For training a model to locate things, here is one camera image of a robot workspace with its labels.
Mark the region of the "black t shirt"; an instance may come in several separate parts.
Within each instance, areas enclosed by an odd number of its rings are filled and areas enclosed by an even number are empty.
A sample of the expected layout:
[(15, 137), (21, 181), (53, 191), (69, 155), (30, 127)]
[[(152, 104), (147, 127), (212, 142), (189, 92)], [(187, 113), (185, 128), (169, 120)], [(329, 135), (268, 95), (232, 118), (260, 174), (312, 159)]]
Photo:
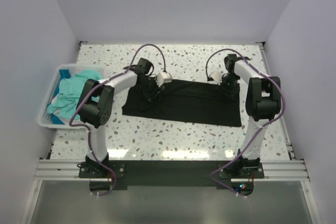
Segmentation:
[(219, 85), (173, 80), (164, 85), (161, 103), (148, 102), (140, 85), (131, 87), (122, 114), (150, 119), (240, 127), (239, 99), (226, 98)]

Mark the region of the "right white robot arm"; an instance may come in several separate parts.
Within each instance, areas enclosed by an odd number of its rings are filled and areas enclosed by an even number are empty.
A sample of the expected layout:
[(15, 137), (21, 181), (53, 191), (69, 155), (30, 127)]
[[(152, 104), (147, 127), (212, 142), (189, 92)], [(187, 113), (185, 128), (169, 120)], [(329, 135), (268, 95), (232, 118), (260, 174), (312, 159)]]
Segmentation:
[(248, 85), (245, 101), (245, 110), (249, 116), (247, 131), (237, 157), (230, 164), (237, 177), (246, 178), (253, 168), (258, 167), (267, 128), (280, 113), (280, 79), (260, 72), (248, 59), (236, 54), (227, 55), (224, 63), (227, 73), (222, 76), (220, 88), (228, 98), (239, 99), (238, 80), (243, 80)]

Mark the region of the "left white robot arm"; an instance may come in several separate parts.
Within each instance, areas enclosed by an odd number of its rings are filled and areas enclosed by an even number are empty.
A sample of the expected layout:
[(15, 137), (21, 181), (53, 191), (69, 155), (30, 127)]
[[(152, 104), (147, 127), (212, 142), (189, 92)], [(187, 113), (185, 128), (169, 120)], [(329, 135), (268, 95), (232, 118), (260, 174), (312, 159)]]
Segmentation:
[(88, 79), (83, 87), (76, 113), (80, 116), (80, 126), (88, 129), (86, 163), (92, 163), (90, 171), (97, 178), (105, 177), (109, 171), (103, 125), (111, 116), (114, 96), (138, 84), (152, 102), (163, 91), (164, 84), (172, 81), (171, 74), (165, 70), (151, 77), (152, 68), (150, 61), (141, 58), (136, 65), (125, 67), (113, 77), (98, 81)]

